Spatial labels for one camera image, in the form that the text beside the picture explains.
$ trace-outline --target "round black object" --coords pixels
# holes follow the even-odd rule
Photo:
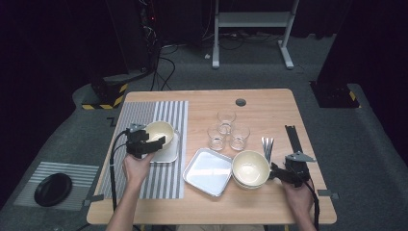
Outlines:
[[[71,189],[71,178],[66,174],[56,173],[39,183],[34,193],[34,200],[43,207],[54,206],[66,199]]]

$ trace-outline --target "black and white striped mat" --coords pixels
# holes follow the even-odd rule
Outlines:
[[[172,163],[151,164],[150,172],[141,187],[140,198],[183,198],[188,107],[188,101],[126,102],[123,104],[114,137],[126,130],[131,123],[148,124],[158,120],[169,122],[180,133],[181,150],[179,150],[178,158]],[[116,147],[123,143],[126,143],[126,136],[118,139]],[[126,185],[126,178],[122,171],[122,161],[125,155],[124,146],[115,153],[115,182],[118,198],[122,197]],[[105,169],[99,194],[104,194],[105,198],[112,198],[109,163]]]
[[[34,193],[39,183],[52,174],[64,173],[72,180],[72,190],[63,202],[50,208],[80,211],[98,169],[99,167],[95,166],[41,162],[14,205],[40,207],[34,200]]]

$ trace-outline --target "white bowl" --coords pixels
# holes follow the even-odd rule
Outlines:
[[[170,143],[174,137],[174,129],[168,122],[152,122],[147,124],[144,130],[146,130],[146,132],[149,134],[149,140],[147,142],[157,141],[161,137],[166,137],[166,142],[163,144],[163,149],[168,149],[170,147]]]
[[[245,150],[234,158],[232,173],[239,185],[248,189],[257,189],[268,180],[270,167],[262,154]]]

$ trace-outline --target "stainless steel tray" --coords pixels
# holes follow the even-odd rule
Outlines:
[[[220,196],[231,177],[232,159],[209,148],[200,148],[186,167],[184,180],[212,196]]]

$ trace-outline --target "clear drinking glass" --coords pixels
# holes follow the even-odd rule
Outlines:
[[[237,115],[234,111],[221,110],[217,113],[219,124],[219,132],[225,135],[231,133],[231,125],[236,119]]]
[[[248,126],[242,123],[234,123],[231,127],[230,146],[238,151],[244,150],[249,134]]]
[[[209,146],[214,151],[222,150],[225,147],[225,134],[219,131],[219,123],[212,124],[208,130]]]

